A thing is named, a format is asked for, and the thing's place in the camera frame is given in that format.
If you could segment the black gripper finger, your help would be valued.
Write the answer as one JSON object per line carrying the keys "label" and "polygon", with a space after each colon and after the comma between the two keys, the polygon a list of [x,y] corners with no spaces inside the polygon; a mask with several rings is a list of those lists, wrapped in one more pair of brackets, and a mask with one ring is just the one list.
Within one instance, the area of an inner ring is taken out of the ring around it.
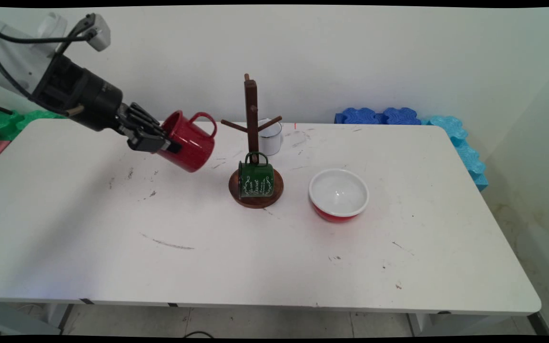
{"label": "black gripper finger", "polygon": [[161,123],[139,104],[122,102],[122,135],[126,137],[165,137]]}
{"label": "black gripper finger", "polygon": [[143,130],[128,130],[128,146],[131,150],[150,153],[168,151],[177,154],[182,149],[180,143],[165,134],[148,134]]}

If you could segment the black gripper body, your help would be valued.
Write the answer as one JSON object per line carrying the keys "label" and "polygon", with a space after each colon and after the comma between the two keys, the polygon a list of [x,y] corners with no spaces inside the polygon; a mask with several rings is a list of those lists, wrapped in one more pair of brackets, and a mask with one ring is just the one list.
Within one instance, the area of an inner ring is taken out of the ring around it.
{"label": "black gripper body", "polygon": [[122,91],[67,56],[52,59],[32,98],[90,130],[120,131]]}

